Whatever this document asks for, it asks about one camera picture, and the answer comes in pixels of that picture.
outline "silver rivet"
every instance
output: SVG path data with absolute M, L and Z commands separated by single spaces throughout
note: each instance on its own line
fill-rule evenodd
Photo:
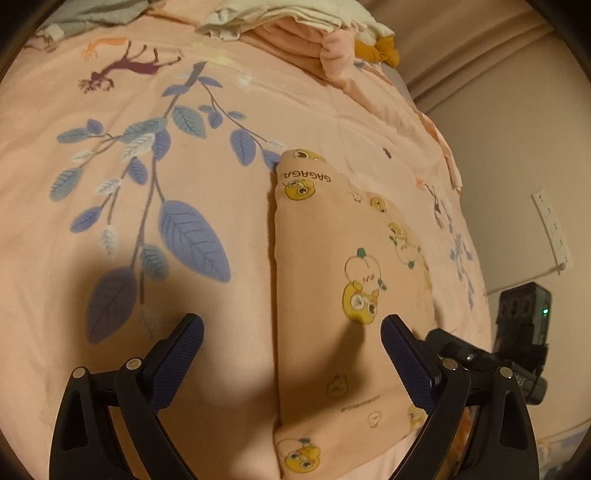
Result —
M 142 366 L 142 361 L 139 358 L 132 358 L 125 364 L 127 370 L 137 370 Z
M 74 371 L 72 372 L 72 376 L 74 378 L 81 378 L 81 377 L 84 377 L 85 373 L 86 373 L 86 368 L 78 367 L 78 368 L 74 369 Z
M 501 367 L 500 370 L 499 370 L 499 372 L 505 378 L 511 378 L 511 377 L 513 377 L 513 370 L 511 370 L 511 368 Z
M 453 358 L 444 358 L 442 364 L 448 370 L 455 370 L 458 366 Z

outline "cartoon eye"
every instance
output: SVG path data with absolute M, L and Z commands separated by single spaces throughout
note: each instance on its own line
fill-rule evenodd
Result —
M 353 310 L 363 310 L 363 307 L 365 307 L 365 300 L 361 295 L 356 293 L 351 297 L 351 306 L 353 307 Z

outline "wall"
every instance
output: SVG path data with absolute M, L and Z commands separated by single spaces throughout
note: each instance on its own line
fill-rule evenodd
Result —
M 555 266 L 530 197 L 548 191 L 574 266 L 538 280 L 553 294 L 549 389 L 530 414 L 538 438 L 584 422 L 591 417 L 591 83 L 551 34 L 428 114 L 462 173 L 462 208 L 488 291 Z M 495 318 L 498 295 L 489 302 Z

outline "purple deer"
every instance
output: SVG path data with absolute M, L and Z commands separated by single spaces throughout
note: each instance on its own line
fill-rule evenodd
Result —
M 127 44 L 127 50 L 125 50 L 125 54 L 120 60 L 107 65 L 100 72 L 92 72 L 92 74 L 90 74 L 90 80 L 80 80 L 78 82 L 80 90 L 84 93 L 95 92 L 99 89 L 108 92 L 115 87 L 115 82 L 107 77 L 107 74 L 112 70 L 129 70 L 130 72 L 139 73 L 140 75 L 154 75 L 160 68 L 174 65 L 181 61 L 181 57 L 178 57 L 176 60 L 158 65 L 158 50 L 156 49 L 154 49 L 154 59 L 151 62 L 141 63 L 140 61 L 133 61 L 144 53 L 148 49 L 148 46 L 144 45 L 142 51 L 132 57 L 129 56 L 130 48 L 131 42 Z

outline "power outlet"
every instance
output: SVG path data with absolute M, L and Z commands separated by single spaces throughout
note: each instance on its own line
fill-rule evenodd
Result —
M 554 259 L 556 260 L 556 266 L 558 267 L 558 274 L 560 275 L 561 270 L 566 270 L 573 265 L 573 258 L 570 254 L 569 246 L 566 243 L 564 232 L 558 221 L 556 211 L 550 203 L 550 197 L 545 189 L 541 189 L 539 192 L 532 194 L 535 206 L 537 207 L 542 223 L 546 228 L 546 233 L 550 239 L 550 245 L 554 252 Z

